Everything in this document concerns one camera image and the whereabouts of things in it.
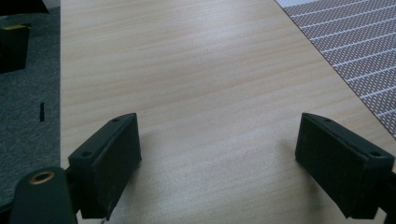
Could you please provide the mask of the black stand base yellow tape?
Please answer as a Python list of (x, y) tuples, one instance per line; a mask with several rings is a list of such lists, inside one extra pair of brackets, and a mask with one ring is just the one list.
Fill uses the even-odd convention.
[(26, 66), (30, 23), (0, 28), (0, 74)]

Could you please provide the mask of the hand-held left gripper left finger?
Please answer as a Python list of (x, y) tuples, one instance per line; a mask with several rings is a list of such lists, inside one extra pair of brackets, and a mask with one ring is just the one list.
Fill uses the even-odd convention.
[(142, 161), (137, 115), (108, 121), (69, 157), (77, 184), (76, 209), (84, 218), (110, 218), (130, 176)]

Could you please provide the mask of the grey striped placemat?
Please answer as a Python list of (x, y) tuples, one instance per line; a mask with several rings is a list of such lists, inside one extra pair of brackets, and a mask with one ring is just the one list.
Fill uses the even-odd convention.
[(396, 138), (396, 0), (275, 0)]

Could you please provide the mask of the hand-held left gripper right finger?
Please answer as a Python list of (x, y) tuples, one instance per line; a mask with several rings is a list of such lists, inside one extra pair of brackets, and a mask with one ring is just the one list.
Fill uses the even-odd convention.
[(395, 157), (337, 122), (303, 113), (295, 156), (345, 217), (395, 218)]

